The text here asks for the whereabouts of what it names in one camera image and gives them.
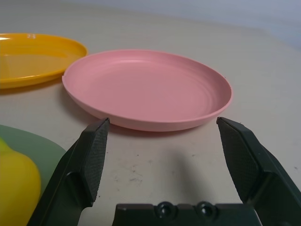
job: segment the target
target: table surface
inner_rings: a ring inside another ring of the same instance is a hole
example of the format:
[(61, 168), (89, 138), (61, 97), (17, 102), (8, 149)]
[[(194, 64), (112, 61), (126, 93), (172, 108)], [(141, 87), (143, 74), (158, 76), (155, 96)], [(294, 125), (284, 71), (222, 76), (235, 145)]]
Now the table surface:
[[(90, 53), (148, 48), (180, 54), (219, 71), (234, 99), (222, 116), (243, 123), (301, 189), (301, 53), (263, 31), (62, 4), (2, 4), (1, 32), (49, 33), (82, 42)], [(0, 124), (68, 149), (96, 118), (79, 108), (60, 80), (0, 93)], [(240, 202), (214, 121), (179, 132), (112, 125), (98, 198), (80, 226), (109, 226), (125, 202)]]

